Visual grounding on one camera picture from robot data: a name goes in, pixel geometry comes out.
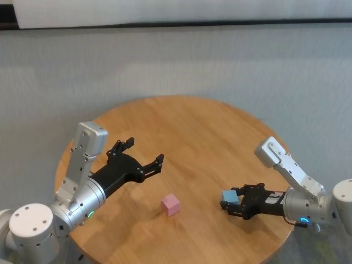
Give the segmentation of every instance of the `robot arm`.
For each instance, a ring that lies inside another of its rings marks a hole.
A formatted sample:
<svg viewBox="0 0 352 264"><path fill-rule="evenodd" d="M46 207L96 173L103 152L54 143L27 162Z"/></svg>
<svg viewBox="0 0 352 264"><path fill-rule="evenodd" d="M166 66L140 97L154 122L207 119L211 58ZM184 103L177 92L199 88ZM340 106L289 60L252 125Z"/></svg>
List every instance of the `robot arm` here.
<svg viewBox="0 0 352 264"><path fill-rule="evenodd" d="M142 183L161 172L163 155L142 166L123 153L134 145L131 137L117 141L107 152L107 164L91 173L102 152L107 131L92 122L78 125L66 176L49 206L25 205L0 212L0 260L17 251L25 264L47 264L58 254L58 237L66 237L101 207L126 182Z"/></svg>
<svg viewBox="0 0 352 264"><path fill-rule="evenodd" d="M236 190L238 196L244 196L240 205L222 201L221 206L230 215L250 219L265 213L283 216L296 221L295 226L314 226L319 224L334 225L339 221L352 235L352 180L337 184L333 193L326 193L324 187L309 177L292 159L291 155L274 137L260 143L255 155L268 168L277 170L291 187L282 192L268 191L264 184L245 185Z"/></svg>

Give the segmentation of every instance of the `white wall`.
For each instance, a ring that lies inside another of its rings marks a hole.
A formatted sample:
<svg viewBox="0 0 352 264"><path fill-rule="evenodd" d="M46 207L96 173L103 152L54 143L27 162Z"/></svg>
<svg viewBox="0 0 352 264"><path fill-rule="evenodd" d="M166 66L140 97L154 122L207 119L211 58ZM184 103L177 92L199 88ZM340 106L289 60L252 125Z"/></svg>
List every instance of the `white wall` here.
<svg viewBox="0 0 352 264"><path fill-rule="evenodd" d="M164 94L259 117L331 190L352 176L351 84L351 24L0 32L0 208L51 201L78 122Z"/></svg>

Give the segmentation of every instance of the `round wooden table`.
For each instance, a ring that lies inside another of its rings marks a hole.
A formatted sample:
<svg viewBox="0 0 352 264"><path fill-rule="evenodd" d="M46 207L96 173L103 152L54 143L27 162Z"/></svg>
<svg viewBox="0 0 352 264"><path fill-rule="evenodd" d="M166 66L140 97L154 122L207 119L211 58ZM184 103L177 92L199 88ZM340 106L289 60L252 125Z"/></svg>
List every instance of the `round wooden table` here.
<svg viewBox="0 0 352 264"><path fill-rule="evenodd" d="M133 136L126 151L141 164L165 155L162 173L142 184L127 183L77 227L71 237L96 263L261 263L285 242L292 226L282 217L249 221L229 216L219 205L222 190L288 183L254 155L268 136L280 138L258 119L225 103L191 96L145 98L114 108L94 122L108 131L104 152ZM56 189L64 178L71 144L63 153ZM105 165L106 155L93 171ZM173 193L181 211L168 217L161 198Z"/></svg>

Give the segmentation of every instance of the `pink cube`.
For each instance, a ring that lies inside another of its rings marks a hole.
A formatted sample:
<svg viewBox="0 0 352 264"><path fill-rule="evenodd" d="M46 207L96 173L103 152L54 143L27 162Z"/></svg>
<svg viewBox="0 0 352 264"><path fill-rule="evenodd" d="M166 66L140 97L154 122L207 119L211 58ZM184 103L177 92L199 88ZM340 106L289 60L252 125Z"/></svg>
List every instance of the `pink cube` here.
<svg viewBox="0 0 352 264"><path fill-rule="evenodd" d="M181 209L180 201L173 194L169 194L161 199L161 206L167 212L168 216L172 216Z"/></svg>

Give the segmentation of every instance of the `blue status light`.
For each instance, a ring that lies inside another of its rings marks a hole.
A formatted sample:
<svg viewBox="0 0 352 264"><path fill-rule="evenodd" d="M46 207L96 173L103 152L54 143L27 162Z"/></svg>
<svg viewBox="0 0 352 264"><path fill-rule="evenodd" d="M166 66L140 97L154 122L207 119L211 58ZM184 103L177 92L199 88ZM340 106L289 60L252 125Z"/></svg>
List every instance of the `blue status light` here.
<svg viewBox="0 0 352 264"><path fill-rule="evenodd" d="M306 218L306 217L301 217L300 221L303 222L303 223L306 223L306 224L310 223L310 220L308 218Z"/></svg>

